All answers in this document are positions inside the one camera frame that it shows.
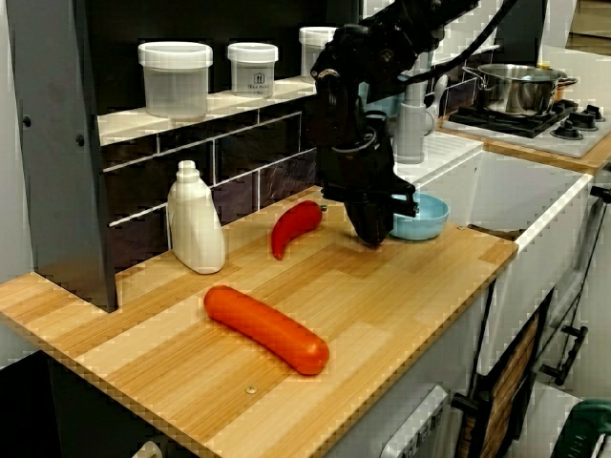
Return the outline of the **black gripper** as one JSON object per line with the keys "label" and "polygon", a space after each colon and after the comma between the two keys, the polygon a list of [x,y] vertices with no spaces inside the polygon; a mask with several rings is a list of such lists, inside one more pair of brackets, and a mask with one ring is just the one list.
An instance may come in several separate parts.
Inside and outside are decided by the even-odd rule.
{"label": "black gripper", "polygon": [[365,244],[376,246],[393,228],[393,215],[417,215],[415,188],[394,171],[390,139],[370,139],[352,150],[318,149],[318,179],[326,199],[344,202]]}

